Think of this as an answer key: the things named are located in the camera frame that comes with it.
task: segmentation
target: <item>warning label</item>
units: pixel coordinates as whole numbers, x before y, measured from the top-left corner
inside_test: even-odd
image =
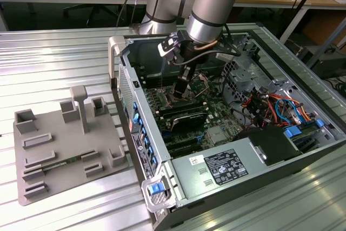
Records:
[[[218,185],[249,174],[234,149],[205,157],[204,161]]]

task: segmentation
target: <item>aluminum workbench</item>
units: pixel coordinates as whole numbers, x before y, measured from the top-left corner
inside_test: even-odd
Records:
[[[271,37],[256,24],[232,27],[261,30],[263,39]],[[25,207],[17,202],[12,135],[15,111],[31,108],[39,114],[58,110],[59,102],[70,98],[69,87],[83,84],[89,94],[88,101],[103,96],[123,147],[128,151],[109,86],[107,42],[110,36],[133,33],[128,28],[107,28],[0,34],[1,230],[152,230],[133,166]],[[294,61],[289,56],[283,59],[288,64]],[[296,67],[304,78],[302,64],[290,66]],[[341,98],[331,96],[331,91],[317,78],[304,80],[346,120]],[[345,187],[346,146],[300,173],[172,230],[346,230]]]

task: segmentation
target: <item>gray plastic tray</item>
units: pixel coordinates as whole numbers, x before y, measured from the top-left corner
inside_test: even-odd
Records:
[[[67,107],[74,111],[77,108],[78,112],[74,104]],[[66,111],[66,102],[62,102],[62,108]],[[89,132],[84,134],[81,119],[73,112],[72,118],[66,120],[68,123],[61,110],[40,115],[34,115],[31,110],[16,113],[19,122],[14,122],[14,138],[20,205],[128,167],[104,101],[97,98],[92,104],[86,104],[85,114]],[[26,120],[29,127],[22,131]]]

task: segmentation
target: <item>circuit board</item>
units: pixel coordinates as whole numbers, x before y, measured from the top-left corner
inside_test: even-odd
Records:
[[[144,89],[145,96],[165,145],[174,158],[230,142],[243,130],[219,94],[219,83],[197,74],[182,98],[172,94],[173,86]],[[197,126],[183,125],[174,131],[175,118],[203,114]]]

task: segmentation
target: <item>metal computer chassis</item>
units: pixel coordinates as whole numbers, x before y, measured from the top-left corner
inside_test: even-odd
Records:
[[[265,165],[248,138],[172,160],[150,111],[140,80],[128,60],[129,46],[134,42],[153,39],[161,41],[165,36],[146,36],[137,39],[133,36],[111,37],[109,41],[110,84],[122,124],[128,125],[127,128],[124,127],[125,136],[136,173],[139,181],[142,182],[147,208],[153,213],[152,220],[155,230],[165,230],[176,226],[191,217],[294,174],[346,142],[344,135],[346,124],[272,50],[270,46],[273,44],[285,49],[278,40],[269,35],[267,31],[264,34],[267,38],[264,35],[259,36],[258,32],[253,30],[233,30],[231,32],[249,36],[249,39],[259,47],[259,58],[271,62],[269,66],[264,62],[263,64],[256,62],[256,66],[260,67],[264,73],[275,67],[275,70],[280,73],[280,76],[276,77],[277,79],[284,79],[284,82],[295,85],[298,88],[297,94],[304,99],[304,104],[308,103],[310,108],[318,113],[318,118],[325,122],[325,125],[332,126],[332,130],[326,127],[325,132],[334,139],[315,150],[270,167]],[[119,75],[117,76],[114,72],[115,63],[119,64]],[[134,113],[140,114],[141,126],[133,123]],[[154,156],[147,156],[148,146],[144,141],[145,137],[150,143]],[[222,181],[222,177],[227,177],[222,175],[217,183],[212,175],[212,170],[220,167],[217,160],[231,163],[232,160],[227,158],[237,160],[238,165],[241,163],[245,167],[237,168],[238,178],[232,181]],[[150,186],[156,183],[162,183],[165,192],[150,195]]]

